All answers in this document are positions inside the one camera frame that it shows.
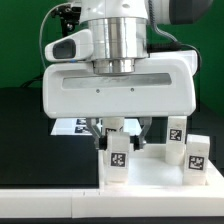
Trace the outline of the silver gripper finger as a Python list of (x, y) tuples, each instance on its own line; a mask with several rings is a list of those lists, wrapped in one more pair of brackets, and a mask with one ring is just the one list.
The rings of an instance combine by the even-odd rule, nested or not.
[(105, 150), (107, 148), (107, 137), (103, 135), (98, 128), (98, 118), (87, 118), (86, 125), (94, 138), (95, 148), (97, 150)]
[(131, 143), (133, 144), (134, 150), (141, 150), (147, 141), (145, 140), (145, 136), (150, 130), (152, 125), (152, 118), (151, 117), (140, 117), (138, 122), (141, 127), (141, 131), (138, 135), (134, 135), (131, 138)]

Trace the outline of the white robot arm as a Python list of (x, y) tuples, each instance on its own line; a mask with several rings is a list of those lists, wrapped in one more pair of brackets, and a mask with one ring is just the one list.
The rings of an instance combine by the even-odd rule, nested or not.
[(84, 118), (99, 149), (109, 138), (104, 118), (136, 118), (148, 129), (155, 117), (189, 116), (196, 107), (197, 50), (170, 37), (150, 44), (161, 24), (198, 21), (213, 0), (72, 0), (80, 31), (48, 44), (43, 106), (51, 118)]

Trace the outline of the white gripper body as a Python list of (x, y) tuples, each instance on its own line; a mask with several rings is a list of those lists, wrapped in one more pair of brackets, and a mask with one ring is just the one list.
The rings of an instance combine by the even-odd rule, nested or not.
[(193, 50), (153, 53), (129, 74), (97, 75), (87, 62), (53, 64), (43, 78), (51, 118), (189, 116), (196, 108)]

